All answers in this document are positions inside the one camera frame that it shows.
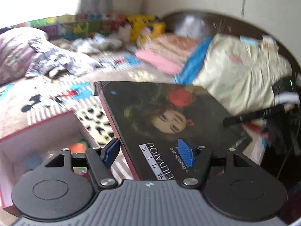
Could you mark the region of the colourful alphabet foam mat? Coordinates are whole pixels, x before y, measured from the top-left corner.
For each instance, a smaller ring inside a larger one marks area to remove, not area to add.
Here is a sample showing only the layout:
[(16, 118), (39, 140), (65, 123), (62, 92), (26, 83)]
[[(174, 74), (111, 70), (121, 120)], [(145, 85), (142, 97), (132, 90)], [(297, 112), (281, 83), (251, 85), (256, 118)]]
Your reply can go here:
[(35, 27), (49, 36), (50, 40), (64, 38), (93, 38), (96, 33), (108, 36), (126, 24), (124, 14), (75, 14), (48, 17), (16, 24), (13, 27)]

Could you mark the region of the cream pillow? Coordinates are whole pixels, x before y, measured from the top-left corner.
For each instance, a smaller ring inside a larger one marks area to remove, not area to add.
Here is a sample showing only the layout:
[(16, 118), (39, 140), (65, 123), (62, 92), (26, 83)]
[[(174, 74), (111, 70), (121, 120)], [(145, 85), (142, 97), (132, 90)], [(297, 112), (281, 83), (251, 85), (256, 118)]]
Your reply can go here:
[(288, 60), (275, 51), (217, 34), (192, 84), (206, 89), (231, 115), (238, 115), (273, 106), (272, 86), (291, 75)]

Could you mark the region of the crumpled blue grey clothes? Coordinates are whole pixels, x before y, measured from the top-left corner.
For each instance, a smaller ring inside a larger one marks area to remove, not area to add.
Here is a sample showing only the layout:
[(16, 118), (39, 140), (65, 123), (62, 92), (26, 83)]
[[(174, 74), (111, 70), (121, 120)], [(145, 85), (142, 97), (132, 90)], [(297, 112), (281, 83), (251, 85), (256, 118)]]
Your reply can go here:
[(62, 49), (46, 39), (29, 40), (29, 46), (36, 52), (25, 77), (48, 76), (54, 78), (60, 72), (81, 76), (94, 71), (99, 62), (90, 56)]

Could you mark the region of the lilac quilt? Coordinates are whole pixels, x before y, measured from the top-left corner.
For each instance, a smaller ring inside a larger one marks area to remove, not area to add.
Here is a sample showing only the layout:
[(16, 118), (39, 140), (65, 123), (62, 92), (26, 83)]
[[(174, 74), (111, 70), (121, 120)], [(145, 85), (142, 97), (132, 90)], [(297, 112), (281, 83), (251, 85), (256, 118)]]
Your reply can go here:
[(1, 85), (23, 78), (36, 52), (29, 45), (35, 38), (48, 39), (34, 27), (16, 27), (1, 34)]

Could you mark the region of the dark wooden headboard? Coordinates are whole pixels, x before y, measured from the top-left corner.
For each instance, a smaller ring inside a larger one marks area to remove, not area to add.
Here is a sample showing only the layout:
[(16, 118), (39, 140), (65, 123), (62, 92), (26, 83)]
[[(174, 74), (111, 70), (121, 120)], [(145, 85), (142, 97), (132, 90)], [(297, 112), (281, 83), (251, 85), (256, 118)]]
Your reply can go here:
[(267, 35), (276, 39), (274, 35), (258, 26), (209, 11), (186, 10), (170, 12), (163, 15), (161, 20), (166, 24), (167, 32), (191, 38), (201, 39), (221, 33), (255, 39), (262, 39), (262, 36)]

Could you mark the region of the Mickey Mouse bed cover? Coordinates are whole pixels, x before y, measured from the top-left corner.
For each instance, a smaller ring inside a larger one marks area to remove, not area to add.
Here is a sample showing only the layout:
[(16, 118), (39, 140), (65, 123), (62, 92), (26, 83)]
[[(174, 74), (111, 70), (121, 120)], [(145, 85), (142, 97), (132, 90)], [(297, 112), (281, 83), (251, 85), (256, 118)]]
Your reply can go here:
[(98, 67), (82, 76), (61, 73), (55, 79), (37, 76), (2, 85), (1, 137), (74, 111), (95, 142), (103, 146), (114, 134), (95, 92), (95, 82), (173, 82), (172, 76), (127, 52), (105, 52), (95, 58)]

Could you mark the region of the yellow Pikachu plush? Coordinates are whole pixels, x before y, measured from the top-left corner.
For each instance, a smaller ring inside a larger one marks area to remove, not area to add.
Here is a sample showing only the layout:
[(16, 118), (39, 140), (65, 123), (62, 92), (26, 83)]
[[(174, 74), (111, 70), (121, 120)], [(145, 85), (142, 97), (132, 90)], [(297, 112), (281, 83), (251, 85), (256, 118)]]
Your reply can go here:
[(166, 24), (155, 15), (133, 15), (127, 20), (131, 25), (132, 42), (145, 43), (165, 33)]

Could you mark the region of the blue towel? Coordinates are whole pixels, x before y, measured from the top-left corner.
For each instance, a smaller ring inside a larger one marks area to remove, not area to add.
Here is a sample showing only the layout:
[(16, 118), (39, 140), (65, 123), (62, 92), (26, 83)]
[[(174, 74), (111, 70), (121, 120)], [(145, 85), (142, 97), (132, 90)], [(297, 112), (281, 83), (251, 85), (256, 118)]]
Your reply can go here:
[(182, 71), (175, 75), (174, 82), (176, 84), (192, 84), (198, 73), (201, 71), (207, 50), (213, 37), (207, 37), (199, 42), (194, 51), (188, 57)]

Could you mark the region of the pink folded blanket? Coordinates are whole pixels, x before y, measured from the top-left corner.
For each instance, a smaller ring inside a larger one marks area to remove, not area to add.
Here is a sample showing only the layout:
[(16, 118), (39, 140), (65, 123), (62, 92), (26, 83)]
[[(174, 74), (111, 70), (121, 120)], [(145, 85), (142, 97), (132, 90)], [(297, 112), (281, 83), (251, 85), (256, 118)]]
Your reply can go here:
[(168, 75), (176, 75), (182, 70), (181, 66), (151, 51), (136, 50), (135, 56)]

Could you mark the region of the red cardboard shoe box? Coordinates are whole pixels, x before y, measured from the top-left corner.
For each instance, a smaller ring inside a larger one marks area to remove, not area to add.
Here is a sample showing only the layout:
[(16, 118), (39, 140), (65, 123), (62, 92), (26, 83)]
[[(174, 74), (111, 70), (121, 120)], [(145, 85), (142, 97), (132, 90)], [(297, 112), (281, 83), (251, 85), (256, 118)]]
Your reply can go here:
[(88, 130), (72, 111), (30, 125), (1, 139), (1, 212), (17, 216), (11, 200), (15, 184), (30, 172), (33, 161), (44, 161), (61, 148), (84, 139), (90, 147), (97, 146)]

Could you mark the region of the dark portrait box lid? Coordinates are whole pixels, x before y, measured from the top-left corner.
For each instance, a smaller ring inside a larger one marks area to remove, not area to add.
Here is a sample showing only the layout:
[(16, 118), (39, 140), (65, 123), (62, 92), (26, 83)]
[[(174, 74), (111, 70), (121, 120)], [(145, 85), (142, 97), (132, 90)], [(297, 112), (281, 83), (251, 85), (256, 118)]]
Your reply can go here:
[(150, 82), (95, 82), (114, 134), (133, 176), (178, 179), (188, 172), (180, 158), (180, 138), (220, 154), (244, 151), (251, 137), (241, 126), (226, 128), (229, 112), (204, 88)]

